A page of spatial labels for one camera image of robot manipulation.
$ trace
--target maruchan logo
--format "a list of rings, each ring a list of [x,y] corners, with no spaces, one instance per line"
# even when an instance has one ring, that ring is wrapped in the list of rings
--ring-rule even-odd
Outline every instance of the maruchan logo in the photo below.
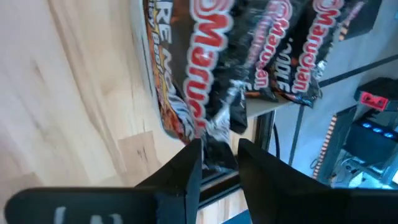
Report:
[[[190,0],[190,13],[196,22],[188,50],[188,77],[183,84],[197,135],[206,128],[205,105],[214,81],[212,70],[218,61],[218,53],[228,44],[225,33],[233,26],[229,10],[234,0]]]
[[[300,66],[297,67],[295,80],[292,87],[293,93],[307,92],[310,86],[311,70],[317,61],[318,50],[323,39],[328,35],[329,29],[336,24],[344,0],[314,0],[313,9],[317,16],[313,21],[307,41],[303,46],[303,53],[298,58]]]
[[[276,48],[280,44],[280,40],[285,37],[292,17],[292,5],[289,0],[274,0],[270,1],[269,4],[267,8],[272,27],[264,44],[264,50],[260,53],[259,61],[256,64],[256,79],[254,81],[254,89],[256,90],[268,87],[268,73],[263,69],[275,55]]]

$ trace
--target red clip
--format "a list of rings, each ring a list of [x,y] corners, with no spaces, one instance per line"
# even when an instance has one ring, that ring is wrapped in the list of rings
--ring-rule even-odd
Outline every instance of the red clip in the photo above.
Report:
[[[384,111],[388,104],[388,99],[381,96],[374,96],[368,92],[362,92],[361,95],[361,103],[366,106],[370,106],[371,108]]]

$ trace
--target black cable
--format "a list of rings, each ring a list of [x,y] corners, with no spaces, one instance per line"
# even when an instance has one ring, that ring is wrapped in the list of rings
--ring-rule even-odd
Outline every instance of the black cable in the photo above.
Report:
[[[275,145],[276,145],[276,158],[280,159],[280,145],[279,145],[279,136],[278,129],[274,123],[274,137],[275,137]]]

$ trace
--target wooden surface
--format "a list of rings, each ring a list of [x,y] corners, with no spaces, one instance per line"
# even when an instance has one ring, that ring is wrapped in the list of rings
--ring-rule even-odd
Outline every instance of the wooden surface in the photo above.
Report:
[[[145,94],[129,4],[0,1],[1,208],[34,186],[134,186],[183,147]],[[241,204],[236,193],[198,220],[217,223]]]

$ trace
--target blue led light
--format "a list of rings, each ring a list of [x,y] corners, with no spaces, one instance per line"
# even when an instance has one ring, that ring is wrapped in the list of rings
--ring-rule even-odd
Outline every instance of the blue led light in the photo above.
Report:
[[[373,131],[374,131],[375,133],[381,133],[381,132],[383,132],[383,130],[381,130],[380,128],[373,128]]]
[[[384,134],[384,136],[387,137],[387,138],[393,138],[394,137],[394,135],[391,134],[391,133],[386,133],[386,134]]]
[[[371,124],[363,123],[362,126],[364,126],[365,128],[370,128],[370,127],[371,127]]]

